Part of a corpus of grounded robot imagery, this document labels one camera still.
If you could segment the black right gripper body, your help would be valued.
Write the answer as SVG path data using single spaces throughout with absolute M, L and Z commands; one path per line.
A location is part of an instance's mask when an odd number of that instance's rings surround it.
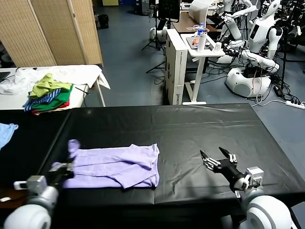
M 229 159 L 219 160 L 217 166 L 214 166 L 214 173 L 222 174 L 229 182 L 232 191 L 243 190 L 245 175 L 237 169 L 236 162 L 231 162 Z

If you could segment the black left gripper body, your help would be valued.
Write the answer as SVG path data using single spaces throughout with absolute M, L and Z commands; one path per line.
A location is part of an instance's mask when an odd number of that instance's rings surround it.
M 48 185 L 62 185 L 67 179 L 73 177 L 74 172 L 67 167 L 51 169 L 46 175 Z

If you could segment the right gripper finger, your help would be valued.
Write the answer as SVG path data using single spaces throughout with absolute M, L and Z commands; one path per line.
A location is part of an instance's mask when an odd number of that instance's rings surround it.
M 230 153 L 228 150 L 222 148 L 222 147 L 219 147 L 219 150 L 222 152 L 222 154 L 229 159 L 229 161 L 231 163 L 237 163 L 237 157 L 236 157 L 236 154 L 232 154 Z
M 204 151 L 200 150 L 201 158 L 203 160 L 203 164 L 209 170 L 214 170 L 215 168 L 219 168 L 220 162 L 214 160 L 213 158 L 209 157 Z

